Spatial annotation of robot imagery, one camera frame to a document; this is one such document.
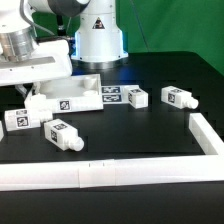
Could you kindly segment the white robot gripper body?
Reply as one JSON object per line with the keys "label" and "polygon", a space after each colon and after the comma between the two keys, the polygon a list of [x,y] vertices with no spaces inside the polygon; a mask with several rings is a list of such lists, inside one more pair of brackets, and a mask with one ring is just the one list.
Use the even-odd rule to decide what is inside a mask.
{"label": "white robot gripper body", "polygon": [[27,61],[0,61],[0,86],[59,79],[71,74],[69,46],[65,40],[40,43]]}

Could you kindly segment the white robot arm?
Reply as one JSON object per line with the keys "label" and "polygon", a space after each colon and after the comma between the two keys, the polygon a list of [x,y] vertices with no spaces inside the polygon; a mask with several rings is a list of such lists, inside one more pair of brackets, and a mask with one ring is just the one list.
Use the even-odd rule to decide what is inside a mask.
{"label": "white robot arm", "polygon": [[0,86],[69,77],[69,44],[32,19],[34,12],[78,16],[90,0],[0,0]]}

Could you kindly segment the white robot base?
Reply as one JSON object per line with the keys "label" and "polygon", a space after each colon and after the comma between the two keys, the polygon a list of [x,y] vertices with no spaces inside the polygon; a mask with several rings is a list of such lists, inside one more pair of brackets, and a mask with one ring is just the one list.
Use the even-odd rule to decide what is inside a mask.
{"label": "white robot base", "polygon": [[71,59],[89,69],[109,69],[128,60],[123,33],[116,23],[115,0],[90,0],[80,14]]}

